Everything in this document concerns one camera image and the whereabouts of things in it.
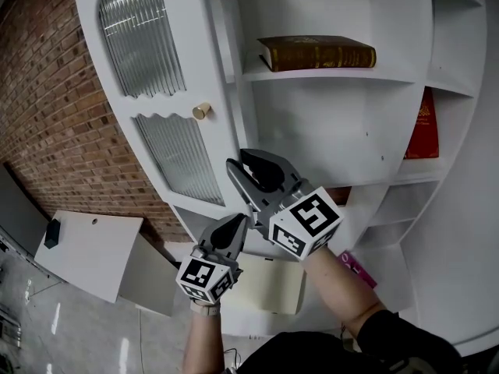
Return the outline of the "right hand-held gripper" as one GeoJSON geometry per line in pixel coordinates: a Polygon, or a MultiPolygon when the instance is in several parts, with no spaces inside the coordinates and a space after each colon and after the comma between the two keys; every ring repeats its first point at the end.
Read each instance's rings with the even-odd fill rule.
{"type": "Polygon", "coordinates": [[[241,149],[240,157],[226,160],[228,176],[256,212],[254,228],[264,239],[298,260],[324,247],[344,219],[325,189],[300,179],[276,154],[241,149]]]}

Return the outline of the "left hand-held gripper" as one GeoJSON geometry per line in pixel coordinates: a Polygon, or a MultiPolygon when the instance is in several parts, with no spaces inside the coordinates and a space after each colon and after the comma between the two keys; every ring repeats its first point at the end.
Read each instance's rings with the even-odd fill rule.
{"type": "Polygon", "coordinates": [[[243,270],[237,257],[243,250],[250,219],[235,213],[203,231],[180,265],[176,283],[191,299],[216,304],[237,282],[243,270]]]}

